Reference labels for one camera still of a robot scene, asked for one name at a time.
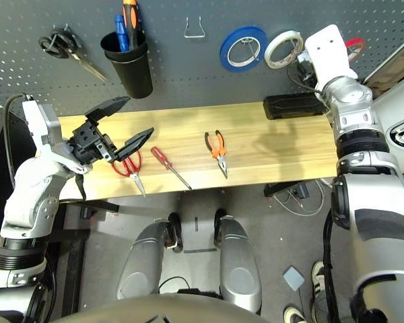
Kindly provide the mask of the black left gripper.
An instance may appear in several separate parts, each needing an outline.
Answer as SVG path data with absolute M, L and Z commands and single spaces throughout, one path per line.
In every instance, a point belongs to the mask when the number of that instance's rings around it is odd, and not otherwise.
M 99 131 L 95 122 L 117 113 L 130 99 L 129 96 L 109 99 L 85 113 L 88 120 L 73 131 L 73 136 L 67 142 L 73 148 L 72 154 L 81 165 L 93 164 L 100 159 L 109 163 L 114 160 L 121 162 L 141 149 L 151 137 L 153 127 L 128 139 L 124 147 L 115 153 L 116 146 L 109 136 Z

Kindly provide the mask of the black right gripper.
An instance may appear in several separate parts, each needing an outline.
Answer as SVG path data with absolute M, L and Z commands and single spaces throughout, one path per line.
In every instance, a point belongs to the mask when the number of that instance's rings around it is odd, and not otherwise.
M 297 56 L 296 71 L 300 81 L 308 86 L 315 88 L 317 85 L 316 73 L 312 61 L 307 53 L 301 53 Z

